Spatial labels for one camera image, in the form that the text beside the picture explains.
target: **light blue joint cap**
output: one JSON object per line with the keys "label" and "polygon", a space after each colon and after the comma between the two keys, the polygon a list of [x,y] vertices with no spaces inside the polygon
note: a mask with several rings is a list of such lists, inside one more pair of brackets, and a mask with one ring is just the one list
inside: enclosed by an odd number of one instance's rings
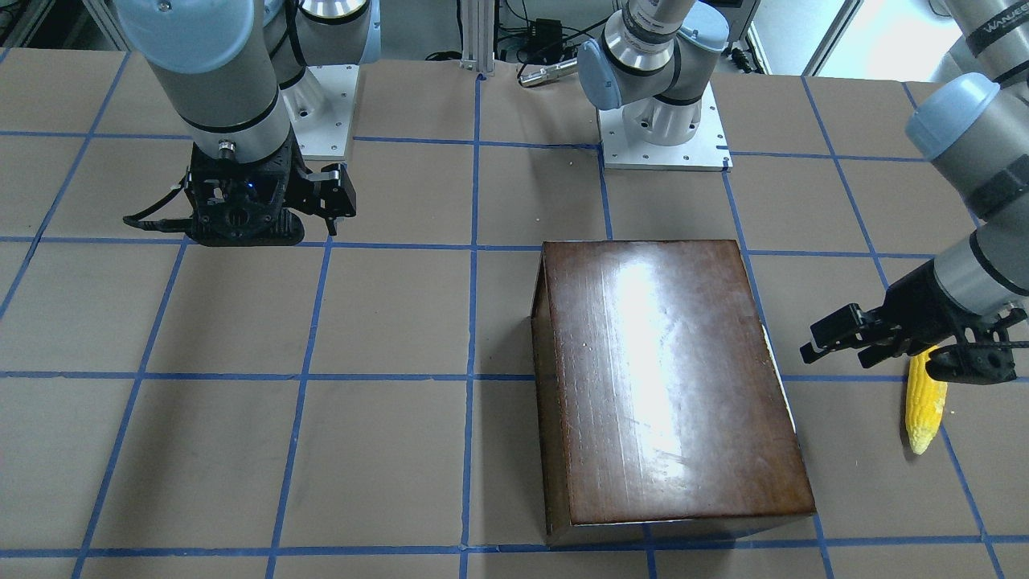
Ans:
{"label": "light blue joint cap", "polygon": [[698,2],[682,21],[679,34],[709,52],[720,52],[729,45],[729,22],[717,9]]}
{"label": "light blue joint cap", "polygon": [[286,0],[264,0],[264,24],[261,26],[268,26],[268,23],[272,22],[282,9],[282,5],[286,3]]}
{"label": "light blue joint cap", "polygon": [[371,0],[368,6],[371,21],[368,22],[368,37],[364,41],[364,51],[361,53],[361,61],[357,64],[370,64],[382,58],[382,16],[380,15],[379,0]]}
{"label": "light blue joint cap", "polygon": [[586,98],[600,110],[622,106],[622,91],[614,76],[613,65],[596,40],[588,40],[578,50],[579,83]]}
{"label": "light blue joint cap", "polygon": [[[162,10],[161,5],[171,7]],[[115,0],[129,40],[146,60],[180,74],[225,66],[240,53],[254,26],[249,0]]]}
{"label": "light blue joint cap", "polygon": [[1000,93],[1000,84],[978,72],[962,74],[918,107],[904,128],[929,160],[939,156],[972,125]]}

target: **yellow corn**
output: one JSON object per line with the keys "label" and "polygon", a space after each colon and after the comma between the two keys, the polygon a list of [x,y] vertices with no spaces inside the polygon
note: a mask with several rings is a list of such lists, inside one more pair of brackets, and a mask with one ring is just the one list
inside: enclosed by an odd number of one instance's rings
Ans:
{"label": "yellow corn", "polygon": [[925,363],[935,347],[911,359],[908,370],[908,398],[904,405],[904,426],[908,440],[915,455],[925,453],[939,430],[944,419],[944,402],[947,400],[947,383],[929,377]]}

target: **brown wooden box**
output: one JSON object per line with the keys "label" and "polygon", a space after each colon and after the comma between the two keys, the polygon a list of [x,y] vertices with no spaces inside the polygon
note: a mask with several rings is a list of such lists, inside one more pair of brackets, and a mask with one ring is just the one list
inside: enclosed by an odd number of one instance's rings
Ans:
{"label": "brown wooden box", "polygon": [[549,544],[815,512],[735,241],[544,243],[532,336]]}

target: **white mounting plate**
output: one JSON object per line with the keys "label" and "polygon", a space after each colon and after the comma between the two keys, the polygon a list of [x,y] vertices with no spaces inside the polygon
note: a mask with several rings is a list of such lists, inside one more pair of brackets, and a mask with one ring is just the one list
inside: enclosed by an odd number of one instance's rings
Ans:
{"label": "white mounting plate", "polygon": [[330,109],[293,121],[300,153],[312,160],[345,160],[357,97],[357,65],[313,66],[311,72],[325,89]]}
{"label": "white mounting plate", "polygon": [[721,171],[733,166],[725,130],[714,101],[711,84],[704,89],[704,113],[697,134],[683,144],[663,146],[627,138],[622,109],[601,110],[600,135],[604,166],[609,169],[659,171]]}

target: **box top surface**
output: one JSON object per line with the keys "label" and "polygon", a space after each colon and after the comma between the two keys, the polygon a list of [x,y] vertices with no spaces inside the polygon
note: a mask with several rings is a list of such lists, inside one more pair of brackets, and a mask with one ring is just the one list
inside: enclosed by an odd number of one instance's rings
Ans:
{"label": "box top surface", "polygon": [[735,241],[542,259],[573,524],[814,512]]}

